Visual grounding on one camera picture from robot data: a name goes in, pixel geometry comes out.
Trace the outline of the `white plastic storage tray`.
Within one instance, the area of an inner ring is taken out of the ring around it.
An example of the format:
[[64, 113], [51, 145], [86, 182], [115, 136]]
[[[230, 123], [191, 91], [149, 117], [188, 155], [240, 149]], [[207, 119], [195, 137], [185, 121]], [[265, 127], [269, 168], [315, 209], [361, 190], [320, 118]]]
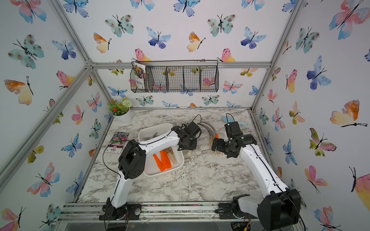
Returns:
[[[177, 137], [177, 134], [172, 131], [172, 128], [172, 124], [164, 123], [139, 131], [138, 142], [141, 143], [140, 148], [144, 150], [146, 154], [144, 168], [145, 176], [159, 177], [168, 173], [175, 172], [183, 167], [185, 162], [184, 155], [182, 151], [177, 150], [179, 138]], [[171, 147], [173, 149], [177, 164], [174, 165], [171, 162], [172, 168], [166, 169], [161, 172], [156, 164], [153, 155], [156, 154], [161, 161], [161, 151], [165, 150], [168, 147]]]

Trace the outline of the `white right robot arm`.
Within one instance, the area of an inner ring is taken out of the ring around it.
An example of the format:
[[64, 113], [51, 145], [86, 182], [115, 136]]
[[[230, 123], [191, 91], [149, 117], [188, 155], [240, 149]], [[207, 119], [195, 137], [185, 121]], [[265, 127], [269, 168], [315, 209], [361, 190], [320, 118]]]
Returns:
[[277, 176], [252, 135], [242, 135], [228, 141], [215, 138], [212, 150], [224, 153], [227, 157], [240, 157], [259, 185], [259, 191], [233, 197], [231, 210], [234, 216], [257, 217], [266, 231], [296, 225], [299, 222], [299, 192], [290, 189]]

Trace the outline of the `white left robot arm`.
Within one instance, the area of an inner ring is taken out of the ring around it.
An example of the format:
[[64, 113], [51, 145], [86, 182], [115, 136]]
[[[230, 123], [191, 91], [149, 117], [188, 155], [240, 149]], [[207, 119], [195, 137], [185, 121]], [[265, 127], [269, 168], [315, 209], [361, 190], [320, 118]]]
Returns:
[[177, 146], [179, 151], [195, 150], [200, 134], [198, 124], [190, 122], [187, 125], [173, 126], [164, 134], [147, 141], [128, 141], [119, 157], [119, 176], [106, 205], [119, 209], [127, 204], [134, 179], [144, 172], [146, 157], [173, 146]]

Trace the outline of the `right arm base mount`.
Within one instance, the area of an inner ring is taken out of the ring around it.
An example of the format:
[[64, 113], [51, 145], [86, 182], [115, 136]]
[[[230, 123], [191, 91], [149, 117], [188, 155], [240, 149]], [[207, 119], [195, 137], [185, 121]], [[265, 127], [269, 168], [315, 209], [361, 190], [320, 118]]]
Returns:
[[251, 194], [241, 194], [234, 196], [231, 202], [222, 202], [214, 211], [220, 219], [252, 218], [257, 219], [258, 203], [261, 202], [260, 196], [253, 197]]

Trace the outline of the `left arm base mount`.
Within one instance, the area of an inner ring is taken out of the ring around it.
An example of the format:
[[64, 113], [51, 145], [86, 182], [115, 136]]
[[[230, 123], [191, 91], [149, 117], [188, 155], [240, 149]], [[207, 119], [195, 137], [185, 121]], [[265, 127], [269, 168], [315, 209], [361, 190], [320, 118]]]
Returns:
[[142, 210], [141, 204], [126, 203], [120, 208], [114, 208], [110, 198], [107, 199], [106, 204], [103, 205], [99, 211], [99, 220], [139, 220]]

